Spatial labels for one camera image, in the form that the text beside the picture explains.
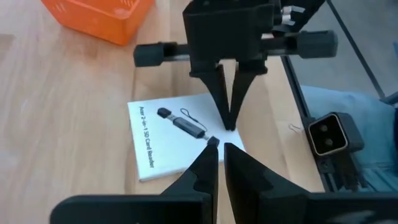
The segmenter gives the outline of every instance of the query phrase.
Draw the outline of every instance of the manual cover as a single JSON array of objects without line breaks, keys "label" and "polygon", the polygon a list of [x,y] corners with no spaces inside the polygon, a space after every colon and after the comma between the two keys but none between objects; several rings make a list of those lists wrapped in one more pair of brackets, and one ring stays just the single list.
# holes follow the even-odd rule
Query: manual cover
[{"label": "manual cover", "polygon": [[128,103],[140,181],[186,170],[206,148],[219,142],[244,150],[238,129],[227,131],[209,93]]}]

